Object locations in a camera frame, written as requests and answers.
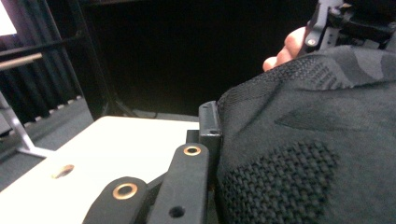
light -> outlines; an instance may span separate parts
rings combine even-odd
[[[15,30],[11,19],[9,18],[3,3],[0,1],[0,36],[1,35],[15,35],[17,30]]]

textured fabric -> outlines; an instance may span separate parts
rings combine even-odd
[[[227,223],[396,222],[396,57],[319,51],[223,94]]]

